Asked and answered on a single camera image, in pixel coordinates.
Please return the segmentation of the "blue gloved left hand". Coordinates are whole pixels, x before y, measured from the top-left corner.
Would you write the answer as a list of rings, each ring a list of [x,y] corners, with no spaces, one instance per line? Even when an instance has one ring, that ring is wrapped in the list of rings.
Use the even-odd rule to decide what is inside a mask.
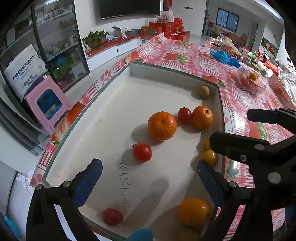
[[[143,228],[132,233],[126,241],[153,241],[154,234],[150,228]]]

